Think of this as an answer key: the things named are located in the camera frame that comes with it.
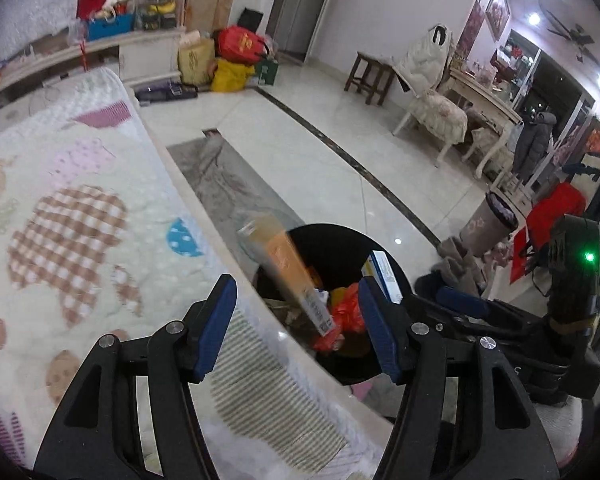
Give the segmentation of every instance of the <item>wooden stool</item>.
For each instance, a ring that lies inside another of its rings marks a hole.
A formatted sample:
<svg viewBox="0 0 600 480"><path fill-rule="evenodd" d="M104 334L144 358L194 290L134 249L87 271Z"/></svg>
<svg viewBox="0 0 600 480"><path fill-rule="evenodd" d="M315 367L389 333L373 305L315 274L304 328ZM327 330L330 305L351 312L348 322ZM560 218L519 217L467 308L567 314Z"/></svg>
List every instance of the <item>wooden stool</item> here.
<svg viewBox="0 0 600 480"><path fill-rule="evenodd" d="M366 61L365 72L363 73L362 77L356 77L356 72L360 66L360 61L362 60ZM366 78L369 77L369 74L373 68L378 69L378 74L376 75L376 79L374 80L373 84L369 84ZM388 73L389 77L386 80L384 88L379 90L378 87L380 86L380 80L385 73ZM353 68L349 74L349 79L347 79L347 84L344 87L344 91L348 92L350 86L354 84L358 87L356 94L359 94L363 90L369 92L369 97L366 98L366 104L371 104L371 100L374 98L374 95L378 94L380 96L378 106L382 106L382 104L384 104L384 100L386 99L386 95L389 93L389 88L391 88L391 83L394 82L394 79L395 72L391 65L385 63L384 61L380 61L378 58L369 56L363 52L359 52L356 62L353 64Z"/></svg>

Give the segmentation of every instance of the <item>black jacket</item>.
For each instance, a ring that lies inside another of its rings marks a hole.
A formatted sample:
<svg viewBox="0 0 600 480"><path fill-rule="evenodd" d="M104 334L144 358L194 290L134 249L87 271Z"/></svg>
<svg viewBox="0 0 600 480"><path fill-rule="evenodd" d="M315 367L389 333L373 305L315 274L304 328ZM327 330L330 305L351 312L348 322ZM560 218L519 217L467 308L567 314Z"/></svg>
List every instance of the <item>black jacket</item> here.
<svg viewBox="0 0 600 480"><path fill-rule="evenodd" d="M555 123L557 123L555 115L540 112L536 115L536 122L525 124L522 129L511 169L520 182L525 182L534 174L536 166L549 146L549 138Z"/></svg>

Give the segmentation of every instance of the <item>shelf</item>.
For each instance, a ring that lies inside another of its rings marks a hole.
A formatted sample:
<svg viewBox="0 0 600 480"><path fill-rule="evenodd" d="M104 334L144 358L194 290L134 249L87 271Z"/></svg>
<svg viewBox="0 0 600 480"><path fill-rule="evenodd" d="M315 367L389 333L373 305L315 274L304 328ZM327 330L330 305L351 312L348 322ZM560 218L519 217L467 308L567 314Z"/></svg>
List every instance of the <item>shelf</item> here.
<svg viewBox="0 0 600 480"><path fill-rule="evenodd" d="M184 33L184 27L170 28L167 30L155 30L145 32L144 30L135 30L125 34L102 38L101 40L87 41L85 43L85 52L99 52L110 47L120 46L121 44L135 43L136 41L154 40L157 38L165 38L171 36L180 36ZM47 68L55 66L59 63L79 58L82 55L80 46L68 46L53 54L39 56L37 59L25 63L22 67L13 70L13 72L4 75L0 78L0 92L8 89L10 86L19 83L24 78L39 73Z"/></svg>

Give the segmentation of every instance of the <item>metal screw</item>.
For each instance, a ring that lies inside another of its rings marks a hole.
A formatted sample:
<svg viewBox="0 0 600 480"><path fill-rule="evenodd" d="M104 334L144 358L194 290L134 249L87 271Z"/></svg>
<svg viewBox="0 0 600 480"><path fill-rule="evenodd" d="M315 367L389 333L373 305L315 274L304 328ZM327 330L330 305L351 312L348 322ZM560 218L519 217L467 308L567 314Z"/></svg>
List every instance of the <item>metal screw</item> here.
<svg viewBox="0 0 600 480"><path fill-rule="evenodd" d="M487 350L493 350L496 348L496 342L493 340L493 337L489 337L487 335L480 338L480 344Z"/></svg>
<svg viewBox="0 0 600 480"><path fill-rule="evenodd" d="M98 345L101 348L109 348L110 346L113 346L113 343L115 342L116 338L111 334L104 335L100 339L98 339Z"/></svg>
<svg viewBox="0 0 600 480"><path fill-rule="evenodd" d="M171 321L167 323L167 332L170 334L179 334L184 329L181 321Z"/></svg>
<svg viewBox="0 0 600 480"><path fill-rule="evenodd" d="M427 335L429 333L429 327L424 323L414 323L411 325L411 330L414 334Z"/></svg>

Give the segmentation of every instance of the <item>painting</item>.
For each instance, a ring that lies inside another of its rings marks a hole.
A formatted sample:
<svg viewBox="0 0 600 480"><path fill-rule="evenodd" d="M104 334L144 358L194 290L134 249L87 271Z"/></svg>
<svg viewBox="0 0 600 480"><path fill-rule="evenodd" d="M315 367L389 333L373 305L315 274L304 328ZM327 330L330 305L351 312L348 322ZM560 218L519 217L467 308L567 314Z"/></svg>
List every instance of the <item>painting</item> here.
<svg viewBox="0 0 600 480"><path fill-rule="evenodd" d="M467 57L469 57L469 53L474 47L475 38L478 37L478 33L480 32L480 28L482 28L483 23L484 10L482 10L480 0L476 0L474 3L474 8L471 10L469 19L464 26L464 30L460 35L460 39L458 40L458 46L456 47L456 55L458 57L461 59L467 59Z"/></svg>
<svg viewBox="0 0 600 480"><path fill-rule="evenodd" d="M491 0L487 6L487 21L496 40L499 40L509 21L511 11L507 0Z"/></svg>

